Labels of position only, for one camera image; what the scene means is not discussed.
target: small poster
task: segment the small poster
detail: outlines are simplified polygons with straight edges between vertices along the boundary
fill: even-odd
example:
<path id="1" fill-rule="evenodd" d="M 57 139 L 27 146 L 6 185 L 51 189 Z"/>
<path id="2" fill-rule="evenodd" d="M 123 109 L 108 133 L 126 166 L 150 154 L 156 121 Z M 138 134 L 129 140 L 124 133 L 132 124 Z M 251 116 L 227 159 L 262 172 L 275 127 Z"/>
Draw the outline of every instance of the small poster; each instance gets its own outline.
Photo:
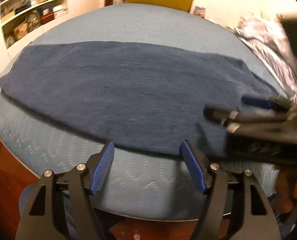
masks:
<path id="1" fill-rule="evenodd" d="M 195 6 L 194 15 L 204 18 L 206 9 L 204 7 Z"/>

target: bed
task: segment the bed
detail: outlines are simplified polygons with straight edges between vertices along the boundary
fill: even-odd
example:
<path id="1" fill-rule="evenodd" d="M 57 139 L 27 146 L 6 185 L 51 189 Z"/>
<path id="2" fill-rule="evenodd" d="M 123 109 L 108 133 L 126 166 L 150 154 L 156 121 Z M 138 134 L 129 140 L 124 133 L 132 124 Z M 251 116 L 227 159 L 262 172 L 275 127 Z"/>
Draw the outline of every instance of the bed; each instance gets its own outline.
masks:
<path id="1" fill-rule="evenodd" d="M 233 33 L 183 11 L 144 4 L 113 5 L 68 20 L 29 46 L 82 41 L 142 42 L 240 58 L 282 93 L 263 63 Z M 16 59 L 1 76 L 10 71 Z M 46 169 L 68 171 L 103 146 L 22 109 L 5 98 L 1 88 L 0 139 L 38 175 Z M 274 191 L 277 172 L 272 165 L 242 161 L 220 164 L 234 172 L 250 169 L 267 195 Z M 175 221 L 197 219 L 205 198 L 194 188 L 178 158 L 116 149 L 104 187 L 91 200 L 95 207 L 119 215 Z"/>

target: human hand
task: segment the human hand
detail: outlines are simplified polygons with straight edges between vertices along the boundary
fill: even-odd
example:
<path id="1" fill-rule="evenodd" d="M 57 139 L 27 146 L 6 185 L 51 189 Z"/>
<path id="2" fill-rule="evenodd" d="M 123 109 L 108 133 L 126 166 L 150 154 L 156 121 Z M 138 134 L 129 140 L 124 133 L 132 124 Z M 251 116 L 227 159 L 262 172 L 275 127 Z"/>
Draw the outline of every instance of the human hand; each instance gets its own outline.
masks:
<path id="1" fill-rule="evenodd" d="M 276 169 L 279 170 L 279 175 L 275 182 L 277 192 L 275 210 L 280 214 L 289 213 L 297 200 L 297 170 L 279 167 Z"/>

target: mattress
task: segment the mattress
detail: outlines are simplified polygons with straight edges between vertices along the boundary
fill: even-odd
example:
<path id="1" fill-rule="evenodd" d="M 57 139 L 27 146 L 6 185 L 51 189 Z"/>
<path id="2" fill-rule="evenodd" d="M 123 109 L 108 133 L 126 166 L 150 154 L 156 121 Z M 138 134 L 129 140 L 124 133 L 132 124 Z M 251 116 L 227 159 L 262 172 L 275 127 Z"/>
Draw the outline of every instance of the mattress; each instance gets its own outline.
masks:
<path id="1" fill-rule="evenodd" d="M 171 8 L 119 4 L 68 20 L 29 44 L 68 44 L 81 41 L 143 42 L 218 53 L 242 59 L 249 69 L 283 93 L 263 63 L 231 32 L 207 20 Z M 3 74 L 10 71 L 12 62 Z M 1 95 L 0 138 L 25 165 L 41 175 L 69 171 L 85 163 L 102 144 L 22 109 Z M 270 195 L 277 172 L 272 165 L 220 161 L 229 171 L 251 169 Z M 183 161 L 175 157 L 115 149 L 103 189 L 91 198 L 99 209 L 150 220 L 197 219 L 205 197 L 193 186 Z"/>

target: folded garment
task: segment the folded garment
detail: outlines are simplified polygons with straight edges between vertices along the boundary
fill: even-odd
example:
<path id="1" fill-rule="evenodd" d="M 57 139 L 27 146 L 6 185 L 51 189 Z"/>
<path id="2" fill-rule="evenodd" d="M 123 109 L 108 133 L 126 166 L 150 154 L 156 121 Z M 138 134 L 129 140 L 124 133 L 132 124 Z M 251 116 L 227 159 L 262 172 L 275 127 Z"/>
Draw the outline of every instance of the folded garment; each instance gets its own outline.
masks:
<path id="1" fill-rule="evenodd" d="M 235 33 L 264 63 L 288 99 L 297 103 L 297 60 L 282 25 L 251 17 Z"/>
<path id="2" fill-rule="evenodd" d="M 178 155 L 184 139 L 222 155 L 225 129 L 205 104 L 276 95 L 241 60 L 145 43 L 28 46 L 0 79 L 4 95 L 57 124 L 117 147 Z"/>

